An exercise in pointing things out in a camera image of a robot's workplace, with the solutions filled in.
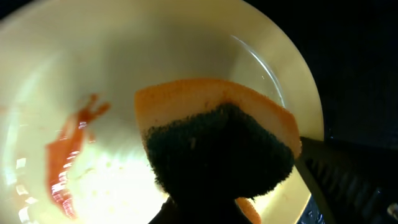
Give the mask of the green and yellow sponge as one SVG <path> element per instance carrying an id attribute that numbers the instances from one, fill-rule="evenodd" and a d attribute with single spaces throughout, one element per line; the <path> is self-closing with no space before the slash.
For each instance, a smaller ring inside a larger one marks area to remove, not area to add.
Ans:
<path id="1" fill-rule="evenodd" d="M 134 108 L 168 194 L 153 223 L 260 223 L 251 199 L 284 181 L 302 150 L 292 113 L 226 80 L 149 86 L 135 93 Z"/>

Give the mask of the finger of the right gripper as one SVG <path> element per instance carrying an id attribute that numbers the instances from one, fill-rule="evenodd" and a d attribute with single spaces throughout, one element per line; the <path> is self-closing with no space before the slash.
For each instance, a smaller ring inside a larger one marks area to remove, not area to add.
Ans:
<path id="1" fill-rule="evenodd" d="M 301 138 L 295 166 L 325 223 L 397 224 L 397 151 Z"/>

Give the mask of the yellow plate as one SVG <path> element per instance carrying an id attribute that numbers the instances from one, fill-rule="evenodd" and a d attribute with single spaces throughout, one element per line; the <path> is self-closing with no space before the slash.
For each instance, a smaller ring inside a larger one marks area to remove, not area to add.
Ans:
<path id="1" fill-rule="evenodd" d="M 36 1 L 1 21 L 1 222 L 68 223 L 52 203 L 45 147 L 92 94 L 110 109 L 67 184 L 78 223 L 148 223 L 166 201 L 134 118 L 134 93 L 227 79 L 290 110 L 323 139 L 313 76 L 284 32 L 244 1 Z"/>

